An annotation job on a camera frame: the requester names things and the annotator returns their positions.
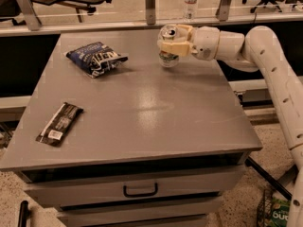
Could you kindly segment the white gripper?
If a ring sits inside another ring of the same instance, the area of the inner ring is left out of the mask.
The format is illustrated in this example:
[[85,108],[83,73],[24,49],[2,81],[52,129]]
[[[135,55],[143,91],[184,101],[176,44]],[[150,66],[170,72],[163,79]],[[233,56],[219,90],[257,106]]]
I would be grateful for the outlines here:
[[160,50],[180,57],[190,53],[198,60],[211,61],[215,58],[220,40],[216,27],[177,24],[174,26],[174,40],[189,42],[161,41]]

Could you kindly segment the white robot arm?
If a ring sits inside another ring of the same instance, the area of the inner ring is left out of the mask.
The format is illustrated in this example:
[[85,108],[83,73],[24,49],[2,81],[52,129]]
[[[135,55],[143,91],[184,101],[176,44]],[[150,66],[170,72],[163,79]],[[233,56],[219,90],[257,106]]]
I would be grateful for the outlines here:
[[255,26],[243,35],[211,26],[169,24],[160,29],[157,45],[160,61],[169,66],[191,55],[202,61],[224,61],[245,72],[261,72],[298,169],[287,227],[303,227],[303,84],[274,31]]

